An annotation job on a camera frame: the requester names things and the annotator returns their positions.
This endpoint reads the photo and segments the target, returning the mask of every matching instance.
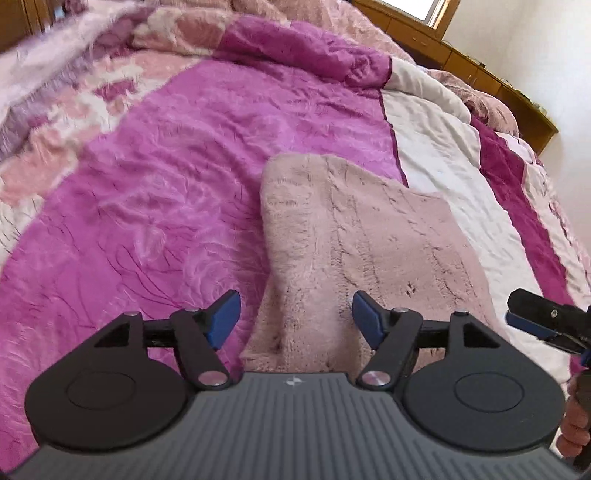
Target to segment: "window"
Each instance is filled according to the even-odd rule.
[[[382,0],[431,28],[437,28],[450,0]]]

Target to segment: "drawer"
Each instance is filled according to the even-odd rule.
[[[474,88],[474,90],[480,90],[481,92],[486,92],[489,95],[495,96],[501,88],[501,83],[484,70],[478,69],[476,78],[472,82],[472,88]]]
[[[388,24],[390,23],[389,16],[364,5],[356,3],[355,6],[361,11],[361,13],[369,18],[371,23],[373,23],[376,27],[381,28],[384,31],[388,29]]]
[[[448,46],[439,43],[437,40],[426,36],[424,33],[415,30],[410,25],[395,18],[390,19],[390,25],[386,33],[397,43],[413,48],[441,65],[445,64],[449,58],[451,49]]]
[[[470,60],[458,55],[452,51],[449,55],[447,63],[443,66],[443,70],[453,73],[459,79],[464,80],[467,84],[471,84],[476,78],[478,66],[474,65]]]

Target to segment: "human hand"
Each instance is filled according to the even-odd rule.
[[[568,393],[570,395],[566,402],[566,411],[564,419],[560,424],[562,435],[558,438],[556,448],[566,458],[572,458],[580,455],[583,447],[591,439],[587,425],[589,415],[584,411],[576,398],[578,390],[578,377],[573,377],[569,381]]]

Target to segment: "silver bolt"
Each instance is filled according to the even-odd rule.
[[[199,375],[198,380],[207,387],[220,387],[228,381],[228,376],[224,372],[210,370]]]
[[[361,375],[361,381],[371,387],[383,387],[388,385],[392,378],[386,372],[370,370]]]

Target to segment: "blue lever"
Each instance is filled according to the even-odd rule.
[[[219,350],[226,342],[240,318],[240,311],[240,294],[236,290],[227,291],[204,311],[209,325],[206,338],[214,350]]]
[[[372,350],[377,350],[386,338],[384,331],[384,317],[389,312],[378,305],[364,291],[357,291],[353,295],[353,321]]]
[[[554,330],[551,330],[546,327],[542,327],[537,323],[530,322],[529,320],[515,315],[514,313],[507,312],[505,314],[505,320],[508,325],[511,325],[522,332],[529,333],[530,335],[539,338],[539,340],[552,340],[557,333]]]

